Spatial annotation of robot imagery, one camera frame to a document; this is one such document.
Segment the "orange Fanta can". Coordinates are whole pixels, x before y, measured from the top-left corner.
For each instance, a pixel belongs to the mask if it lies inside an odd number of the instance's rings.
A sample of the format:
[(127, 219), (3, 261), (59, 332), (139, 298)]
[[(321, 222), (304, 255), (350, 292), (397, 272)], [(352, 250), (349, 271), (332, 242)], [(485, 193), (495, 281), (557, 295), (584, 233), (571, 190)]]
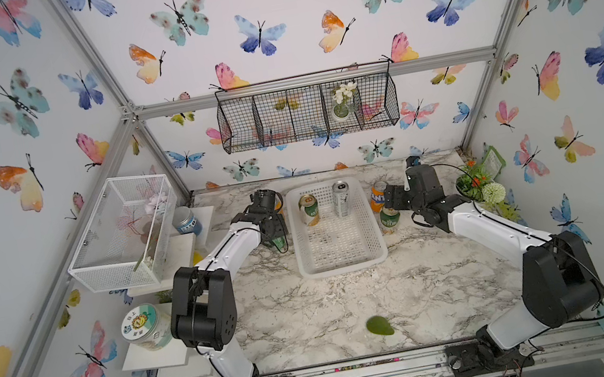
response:
[(370, 206), (371, 210), (375, 213), (381, 213), (383, 207), (385, 206), (386, 198), (386, 190), (388, 187), (388, 183), (384, 180), (376, 181), (371, 188), (371, 200)]

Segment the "green gold beer can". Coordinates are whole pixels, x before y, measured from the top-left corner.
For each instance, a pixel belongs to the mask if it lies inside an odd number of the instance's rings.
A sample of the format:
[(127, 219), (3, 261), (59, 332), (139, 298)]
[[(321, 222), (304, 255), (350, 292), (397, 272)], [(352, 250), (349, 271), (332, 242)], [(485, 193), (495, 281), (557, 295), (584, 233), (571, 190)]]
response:
[(319, 204), (313, 195), (303, 195), (298, 201), (301, 220), (308, 227), (314, 227), (320, 221)]
[(400, 222), (400, 212), (385, 206), (382, 208), (379, 215), (383, 232), (386, 234), (394, 233)]

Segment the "green soda can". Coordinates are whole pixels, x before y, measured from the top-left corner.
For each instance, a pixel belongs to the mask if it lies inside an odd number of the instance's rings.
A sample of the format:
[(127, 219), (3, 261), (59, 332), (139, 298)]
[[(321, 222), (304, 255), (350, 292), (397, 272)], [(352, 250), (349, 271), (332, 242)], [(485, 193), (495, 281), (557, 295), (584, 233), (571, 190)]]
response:
[(288, 252), (289, 244), (285, 236), (278, 236), (270, 241), (270, 244), (278, 250), (279, 253), (284, 254)]

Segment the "silver drink can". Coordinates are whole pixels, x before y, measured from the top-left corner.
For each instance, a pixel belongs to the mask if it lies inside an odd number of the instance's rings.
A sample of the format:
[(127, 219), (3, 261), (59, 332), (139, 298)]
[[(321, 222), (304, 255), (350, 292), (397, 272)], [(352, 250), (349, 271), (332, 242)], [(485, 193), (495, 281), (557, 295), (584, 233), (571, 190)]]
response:
[(346, 181), (338, 180), (333, 183), (332, 196), (335, 213), (338, 217), (347, 217), (350, 213), (349, 185)]

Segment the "white plastic perforated basket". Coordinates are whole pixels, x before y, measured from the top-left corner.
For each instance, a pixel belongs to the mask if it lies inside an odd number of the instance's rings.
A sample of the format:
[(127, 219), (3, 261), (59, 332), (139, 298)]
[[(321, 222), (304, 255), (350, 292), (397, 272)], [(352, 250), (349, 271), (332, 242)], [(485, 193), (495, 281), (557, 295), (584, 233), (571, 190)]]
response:
[[(349, 185), (350, 213), (335, 213), (332, 187), (338, 180)], [(320, 221), (308, 227), (301, 220), (298, 201), (313, 195), (319, 204)], [(388, 248), (360, 181), (351, 176), (325, 180), (290, 190), (285, 195), (286, 217), (300, 274), (321, 279), (349, 274), (384, 262)]]

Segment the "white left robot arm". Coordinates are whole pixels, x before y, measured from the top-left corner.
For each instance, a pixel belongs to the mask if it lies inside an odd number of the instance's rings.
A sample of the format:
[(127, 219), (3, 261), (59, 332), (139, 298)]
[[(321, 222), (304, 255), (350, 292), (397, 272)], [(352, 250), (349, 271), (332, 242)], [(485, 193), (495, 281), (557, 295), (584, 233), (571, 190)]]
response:
[(219, 377), (261, 377), (234, 335), (239, 315), (233, 281), (260, 245), (288, 249), (283, 205), (280, 193), (255, 191), (212, 252), (173, 277), (172, 337), (208, 359)]

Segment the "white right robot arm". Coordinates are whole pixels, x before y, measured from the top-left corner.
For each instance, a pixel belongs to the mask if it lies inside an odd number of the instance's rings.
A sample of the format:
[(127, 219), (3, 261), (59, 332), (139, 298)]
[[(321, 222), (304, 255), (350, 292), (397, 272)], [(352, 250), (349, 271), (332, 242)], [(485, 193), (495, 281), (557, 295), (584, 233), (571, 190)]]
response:
[(522, 271), (520, 301), (476, 333), (482, 353), (499, 357), (564, 324), (583, 323), (582, 314), (604, 301), (604, 284), (576, 234), (523, 227), (472, 198), (446, 194), (432, 165), (406, 167), (404, 180), (385, 188), (385, 208), (411, 212), (416, 225), (469, 238)]

